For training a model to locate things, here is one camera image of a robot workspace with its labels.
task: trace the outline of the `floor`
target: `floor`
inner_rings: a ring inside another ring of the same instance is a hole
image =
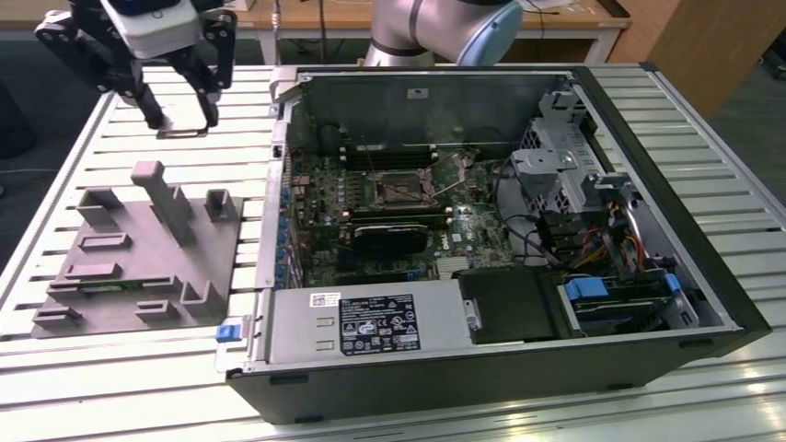
[[[364,41],[332,41],[332,63],[362,57]],[[240,41],[238,64],[262,64],[258,47]],[[285,64],[318,63],[317,44],[286,42]],[[38,137],[35,148],[0,160],[0,269],[38,208],[54,174],[82,129],[98,94],[34,41],[0,42],[0,81],[6,85]],[[711,121],[739,157],[786,202],[786,81],[775,81],[755,68],[744,84]]]

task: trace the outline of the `motherboard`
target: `motherboard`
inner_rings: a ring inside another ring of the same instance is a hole
[[[465,147],[401,151],[293,156],[305,286],[449,279],[513,261],[489,197],[499,160]]]

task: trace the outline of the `power supply label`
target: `power supply label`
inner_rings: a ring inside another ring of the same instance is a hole
[[[412,295],[341,299],[338,322],[346,356],[420,350]]]

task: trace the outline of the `aluminum table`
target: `aluminum table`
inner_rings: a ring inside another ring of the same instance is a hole
[[[30,339],[30,319],[81,224],[72,207],[90,187],[113,186],[122,200],[144,198],[129,175],[145,159],[162,162],[164,178],[188,197],[218,187],[245,199],[229,316],[250,312],[270,151],[270,68],[238,66],[220,102],[220,125],[205,138],[157,140],[137,110],[114,95],[100,99],[0,277],[0,440],[784,437],[786,211],[657,72],[636,64],[589,67],[772,325],[765,338],[643,389],[277,427],[222,383],[212,327]],[[149,68],[146,80],[166,108],[194,102],[168,68]],[[607,154],[620,169],[620,159]],[[228,348],[228,358],[241,356],[240,347]]]

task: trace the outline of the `blue latch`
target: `blue latch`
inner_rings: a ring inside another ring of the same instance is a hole
[[[571,279],[564,285],[564,293],[571,301],[587,297],[607,297],[608,290],[603,279],[595,277]]]
[[[241,341],[240,337],[240,324],[220,325],[216,330],[216,342],[217,343],[234,343]]]
[[[668,290],[672,293],[679,293],[681,290],[681,286],[679,285],[679,280],[676,279],[676,275],[673,273],[665,273],[664,276],[665,285],[668,286]]]

